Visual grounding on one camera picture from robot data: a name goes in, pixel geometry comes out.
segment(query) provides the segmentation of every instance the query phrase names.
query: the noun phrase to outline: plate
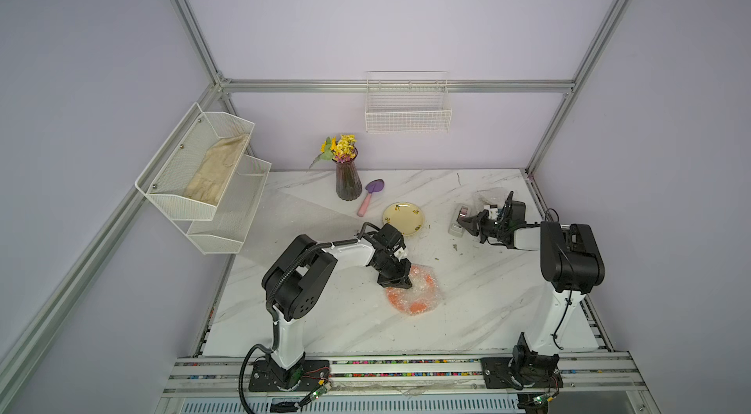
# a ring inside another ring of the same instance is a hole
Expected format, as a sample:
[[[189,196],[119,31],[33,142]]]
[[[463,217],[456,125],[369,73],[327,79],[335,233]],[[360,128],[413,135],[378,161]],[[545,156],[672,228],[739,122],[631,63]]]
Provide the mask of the plate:
[[[415,234],[425,223],[425,215],[417,205],[409,202],[392,203],[383,212],[383,222],[390,223],[404,236]]]

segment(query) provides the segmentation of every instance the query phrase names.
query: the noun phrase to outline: orange object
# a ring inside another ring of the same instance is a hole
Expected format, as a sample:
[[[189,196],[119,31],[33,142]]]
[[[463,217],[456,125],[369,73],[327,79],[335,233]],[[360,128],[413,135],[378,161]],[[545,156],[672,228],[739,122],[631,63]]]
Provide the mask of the orange object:
[[[412,265],[409,279],[412,288],[386,288],[386,297],[394,308],[408,315],[418,315],[438,306],[441,295],[431,268]]]

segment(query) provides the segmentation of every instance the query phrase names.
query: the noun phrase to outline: white wire basket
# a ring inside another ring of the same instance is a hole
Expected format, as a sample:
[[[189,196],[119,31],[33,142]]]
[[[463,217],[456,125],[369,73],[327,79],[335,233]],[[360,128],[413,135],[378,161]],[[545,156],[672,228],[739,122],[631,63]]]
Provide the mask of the white wire basket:
[[[185,236],[203,254],[236,254],[253,222],[271,163],[243,155],[213,220],[193,221]]]
[[[271,163],[240,153],[231,165],[224,188],[217,194],[216,205],[185,197],[185,189],[207,150],[222,138],[247,135],[241,145],[241,151],[246,151],[254,126],[253,122],[228,113],[203,112],[197,104],[185,117],[196,111],[198,116],[162,169],[153,174],[157,153],[138,176],[136,188],[203,254],[237,253],[248,237]]]
[[[446,71],[369,71],[365,130],[447,132],[451,105]]]
[[[242,146],[248,147],[253,122],[223,112],[203,112],[193,121],[164,167],[157,173],[147,190],[139,190],[170,220],[212,220],[224,199],[228,184],[219,193],[217,204],[185,197],[185,188],[201,166],[207,150],[222,138],[248,134]],[[237,170],[238,161],[231,168],[230,177]],[[136,181],[139,187],[141,178]]]

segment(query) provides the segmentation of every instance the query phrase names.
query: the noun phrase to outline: white marble table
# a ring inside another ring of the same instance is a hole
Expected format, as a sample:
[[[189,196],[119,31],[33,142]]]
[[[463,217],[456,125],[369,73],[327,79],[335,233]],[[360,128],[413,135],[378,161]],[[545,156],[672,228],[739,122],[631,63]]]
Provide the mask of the white marble table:
[[[421,315],[394,309],[372,268],[334,272],[321,299],[305,317],[310,355],[509,353],[534,315],[546,283],[539,252],[481,245],[465,233],[447,232],[458,203],[474,207],[477,191],[503,188],[525,202],[526,220],[540,221],[519,170],[360,171],[363,185],[382,178],[367,214],[360,199],[336,197],[333,171],[272,172],[243,250],[237,255],[219,302],[204,355],[241,357],[257,343],[271,344],[271,318],[264,308],[261,278],[298,235],[317,241],[343,240],[363,221],[377,225],[391,203],[417,203],[426,221],[406,237],[408,258],[434,269],[442,303]],[[577,306],[562,335],[566,352],[598,344]]]

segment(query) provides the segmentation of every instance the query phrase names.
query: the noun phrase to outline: flower vase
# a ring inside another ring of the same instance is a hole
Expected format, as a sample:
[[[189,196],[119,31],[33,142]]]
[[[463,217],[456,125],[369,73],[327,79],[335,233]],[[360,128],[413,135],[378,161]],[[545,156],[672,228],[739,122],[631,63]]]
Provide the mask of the flower vase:
[[[357,158],[358,151],[354,150],[354,157],[347,162],[336,163],[336,195],[343,201],[353,201],[360,197],[363,192],[363,184],[360,182],[358,169],[354,166],[354,159]]]

